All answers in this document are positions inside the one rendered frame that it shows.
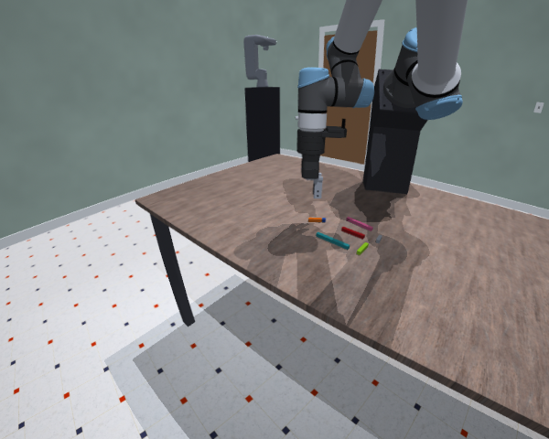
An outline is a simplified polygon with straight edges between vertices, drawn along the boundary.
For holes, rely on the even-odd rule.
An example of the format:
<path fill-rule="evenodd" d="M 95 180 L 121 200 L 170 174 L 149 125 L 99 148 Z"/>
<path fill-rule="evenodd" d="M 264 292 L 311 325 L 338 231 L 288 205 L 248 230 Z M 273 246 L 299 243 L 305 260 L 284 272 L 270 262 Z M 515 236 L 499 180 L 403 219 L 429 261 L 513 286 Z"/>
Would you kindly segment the pink rod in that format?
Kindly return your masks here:
<path fill-rule="evenodd" d="M 360 222 L 360 221 L 358 221 L 358 220 L 355 220 L 355 219 L 353 219 L 353 218 L 347 217 L 346 220 L 349 221 L 349 222 L 351 222 L 351 223 L 353 223 L 353 224 L 356 224 L 356 225 L 358 225 L 358 226 L 360 226 L 360 227 L 362 227 L 362 228 L 364 228 L 364 229 L 366 229 L 366 230 L 372 231 L 372 229 L 373 229 L 372 226 L 369 226 L 369 225 L 367 225 L 367 224 L 365 224 L 365 223 L 362 223 L 362 222 Z"/>

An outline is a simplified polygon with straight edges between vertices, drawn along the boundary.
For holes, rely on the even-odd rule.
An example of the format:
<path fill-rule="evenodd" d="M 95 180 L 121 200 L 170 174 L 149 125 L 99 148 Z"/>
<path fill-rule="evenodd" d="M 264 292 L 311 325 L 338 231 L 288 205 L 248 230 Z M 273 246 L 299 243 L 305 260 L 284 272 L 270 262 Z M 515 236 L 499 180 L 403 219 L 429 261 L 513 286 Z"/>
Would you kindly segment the lime green rod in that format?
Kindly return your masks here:
<path fill-rule="evenodd" d="M 361 255 L 369 246 L 369 243 L 365 242 L 358 250 L 357 254 Z"/>

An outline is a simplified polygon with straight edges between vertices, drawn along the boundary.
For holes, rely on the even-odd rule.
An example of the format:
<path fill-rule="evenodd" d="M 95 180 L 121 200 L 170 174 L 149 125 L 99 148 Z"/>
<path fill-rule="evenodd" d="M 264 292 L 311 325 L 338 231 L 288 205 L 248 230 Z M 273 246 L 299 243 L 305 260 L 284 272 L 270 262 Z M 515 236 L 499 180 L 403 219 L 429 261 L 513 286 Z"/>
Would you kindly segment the turquoise rod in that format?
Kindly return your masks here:
<path fill-rule="evenodd" d="M 346 250 L 348 250 L 348 249 L 350 248 L 350 246 L 349 246 L 347 243 L 342 242 L 342 241 L 338 241 L 338 240 L 336 240 L 336 239 L 334 239 L 334 238 L 331 238 L 331 237 L 329 237 L 329 236 L 327 236 L 327 235 L 325 235 L 325 234 L 323 234 L 323 233 L 317 232 L 316 236 L 319 237 L 320 239 L 323 239 L 323 240 L 325 240 L 325 241 L 329 241 L 329 242 L 331 242 L 331 243 L 333 243 L 333 244 L 336 244 L 336 245 L 338 245 L 339 247 L 342 247 L 342 248 L 344 248 L 344 249 L 346 249 Z"/>

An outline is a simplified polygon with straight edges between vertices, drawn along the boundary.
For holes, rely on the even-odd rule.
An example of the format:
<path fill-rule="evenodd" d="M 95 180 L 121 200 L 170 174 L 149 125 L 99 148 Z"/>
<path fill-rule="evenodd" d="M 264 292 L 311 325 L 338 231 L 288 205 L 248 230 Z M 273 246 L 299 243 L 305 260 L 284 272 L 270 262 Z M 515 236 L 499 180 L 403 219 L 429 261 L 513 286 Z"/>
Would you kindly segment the red rod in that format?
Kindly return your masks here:
<path fill-rule="evenodd" d="M 345 228 L 345 227 L 342 227 L 341 228 L 341 231 L 344 231 L 344 232 L 347 232 L 348 234 L 351 234 L 353 236 L 356 236 L 358 238 L 361 238 L 361 239 L 364 239 L 365 235 L 362 234 L 362 233 L 359 233 L 355 230 L 351 230 L 351 229 L 348 229 L 348 228 Z"/>

